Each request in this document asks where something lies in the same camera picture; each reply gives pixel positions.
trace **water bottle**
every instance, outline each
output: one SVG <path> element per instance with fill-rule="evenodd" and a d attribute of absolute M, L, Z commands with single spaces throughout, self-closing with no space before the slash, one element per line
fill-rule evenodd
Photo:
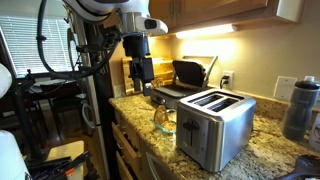
<path fill-rule="evenodd" d="M 318 113 L 316 120 L 310 131 L 309 144 L 315 150 L 320 152 L 320 113 Z"/>
<path fill-rule="evenodd" d="M 284 137 L 296 141 L 304 138 L 319 90 L 320 84 L 314 81 L 313 76 L 306 76 L 303 81 L 295 83 L 289 107 L 281 124 Z"/>

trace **window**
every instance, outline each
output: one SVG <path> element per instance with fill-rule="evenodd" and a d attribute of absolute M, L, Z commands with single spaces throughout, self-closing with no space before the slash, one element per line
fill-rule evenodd
<path fill-rule="evenodd" d="M 25 76 L 27 69 L 32 73 L 47 73 L 43 66 L 36 41 L 37 18 L 22 16 L 0 16 L 0 30 L 11 55 L 11 63 L 16 77 Z M 68 54 L 67 24 L 61 17 L 43 20 L 42 34 L 47 38 L 43 42 L 46 62 L 55 71 L 71 71 Z M 73 64 L 78 55 L 71 42 Z"/>

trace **granite countertop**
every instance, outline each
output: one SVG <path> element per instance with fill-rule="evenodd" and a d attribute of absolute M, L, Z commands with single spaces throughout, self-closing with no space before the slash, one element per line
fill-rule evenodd
<path fill-rule="evenodd" d="M 284 138 L 279 120 L 255 115 L 249 144 L 221 172 L 208 173 L 177 149 L 174 134 L 166 134 L 150 122 L 158 106 L 150 97 L 126 96 L 110 99 L 110 103 L 177 179 L 273 179 L 291 172 L 298 156 L 320 155 L 306 139 L 294 142 Z"/>

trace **upper cabinet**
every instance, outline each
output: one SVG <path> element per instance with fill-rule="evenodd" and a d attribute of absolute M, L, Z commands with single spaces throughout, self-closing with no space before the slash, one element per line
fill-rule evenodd
<path fill-rule="evenodd" d="M 232 23 L 238 29 L 299 22 L 305 0 L 150 0 L 169 33 Z"/>

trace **stainless steel toaster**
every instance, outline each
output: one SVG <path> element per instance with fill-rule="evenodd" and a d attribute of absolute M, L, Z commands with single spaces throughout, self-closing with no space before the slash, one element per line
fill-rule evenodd
<path fill-rule="evenodd" d="M 220 89 L 181 99 L 177 147 L 205 170 L 221 171 L 248 144 L 255 106 L 250 96 Z"/>

